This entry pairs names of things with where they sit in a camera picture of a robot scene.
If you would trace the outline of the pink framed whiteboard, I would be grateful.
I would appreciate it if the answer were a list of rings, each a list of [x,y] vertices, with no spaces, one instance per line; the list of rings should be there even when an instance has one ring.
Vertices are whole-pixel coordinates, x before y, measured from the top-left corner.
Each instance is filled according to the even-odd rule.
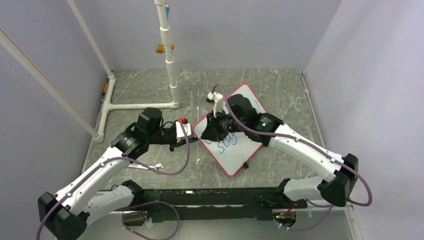
[[[248,84],[241,84],[229,95],[232,96],[236,94],[241,94],[249,99],[251,105],[258,113],[266,112],[266,109]],[[261,143],[250,140],[242,132],[229,133],[226,138],[220,142],[201,140],[200,143],[230,177],[234,176],[243,168],[244,164],[262,146]]]

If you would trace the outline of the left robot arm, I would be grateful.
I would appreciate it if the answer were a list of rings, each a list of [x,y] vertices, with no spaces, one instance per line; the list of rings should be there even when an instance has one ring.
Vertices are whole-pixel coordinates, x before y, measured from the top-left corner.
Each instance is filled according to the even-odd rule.
[[[103,155],[77,179],[56,193],[46,191],[37,200],[40,225],[35,238],[39,240],[47,229],[57,240],[76,240],[89,225],[110,212],[128,207],[139,209],[144,203],[144,190],[132,180],[98,196],[109,180],[131,164],[160,175],[161,165],[149,166],[138,161],[151,145],[168,145],[174,150],[179,144],[188,144],[193,128],[187,119],[179,118],[166,127],[162,111],[144,109],[137,121],[131,123],[111,142]]]

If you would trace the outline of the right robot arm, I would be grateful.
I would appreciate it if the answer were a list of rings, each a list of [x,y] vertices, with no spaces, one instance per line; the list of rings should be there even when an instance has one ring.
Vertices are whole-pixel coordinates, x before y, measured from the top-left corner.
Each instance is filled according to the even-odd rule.
[[[296,158],[318,176],[305,179],[285,178],[275,191],[276,203],[287,208],[300,200],[322,199],[344,207],[357,182],[358,159],[352,154],[342,156],[331,152],[295,133],[276,116],[257,112],[250,100],[241,94],[227,100],[217,92],[207,95],[213,110],[206,115],[206,127],[200,138],[221,142],[229,134],[243,133],[249,140],[271,147]]]

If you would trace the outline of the silver open-end wrench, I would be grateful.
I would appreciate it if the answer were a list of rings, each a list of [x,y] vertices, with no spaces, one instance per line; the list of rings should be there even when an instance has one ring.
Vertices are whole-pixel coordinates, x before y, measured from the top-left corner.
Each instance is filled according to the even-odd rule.
[[[164,166],[161,163],[158,163],[158,164],[155,164],[155,165],[148,165],[148,166],[132,163],[132,164],[128,165],[128,168],[139,169],[139,170],[150,170],[150,171],[153,171],[153,172],[157,172],[158,170],[163,169]]]

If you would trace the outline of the orange pipe fitting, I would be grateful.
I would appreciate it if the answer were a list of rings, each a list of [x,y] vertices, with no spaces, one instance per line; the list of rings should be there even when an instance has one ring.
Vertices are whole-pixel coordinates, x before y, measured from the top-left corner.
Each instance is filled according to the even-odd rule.
[[[157,53],[157,54],[163,54],[163,53],[165,53],[166,52],[166,48],[165,48],[165,46],[163,45],[163,44],[156,44],[155,45],[155,52]]]

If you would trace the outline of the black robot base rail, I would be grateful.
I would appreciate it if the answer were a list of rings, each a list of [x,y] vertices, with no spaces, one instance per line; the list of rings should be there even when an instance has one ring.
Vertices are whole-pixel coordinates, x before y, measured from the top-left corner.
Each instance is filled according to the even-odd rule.
[[[256,219],[270,221],[278,212],[307,208],[305,200],[291,201],[276,187],[145,189],[123,211],[144,211],[154,223],[181,220]]]

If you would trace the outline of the white pvc pipe frame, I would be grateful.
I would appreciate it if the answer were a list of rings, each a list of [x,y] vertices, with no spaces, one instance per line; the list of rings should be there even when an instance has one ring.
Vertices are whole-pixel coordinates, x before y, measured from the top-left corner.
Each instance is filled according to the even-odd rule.
[[[106,76],[107,82],[102,89],[102,101],[98,114],[97,127],[92,127],[85,118],[78,112],[78,110],[70,103],[69,100],[58,90],[58,88],[48,79],[48,77],[35,65],[35,63],[24,53],[24,51],[7,35],[2,29],[0,31],[0,44],[4,47],[26,70],[30,73],[41,86],[75,119],[84,130],[92,137],[94,142],[101,143],[105,138],[105,129],[107,118],[111,111],[117,110],[139,110],[146,108],[159,108],[159,109],[178,109],[180,107],[180,94],[177,78],[175,76],[175,58],[173,55],[173,45],[171,39],[171,27],[169,20],[166,17],[165,3],[166,0],[155,0],[154,3],[157,8],[161,43],[165,46],[165,63],[166,70],[169,77],[169,88],[172,96],[170,102],[162,103],[137,103],[137,104],[114,104],[112,103],[112,96],[117,82],[117,78],[109,67],[105,57],[103,56],[100,47],[98,46],[92,32],[90,31],[80,9],[73,0],[69,0],[68,5],[78,21],[82,31],[84,32],[87,40],[93,48],[98,60],[100,61]]]

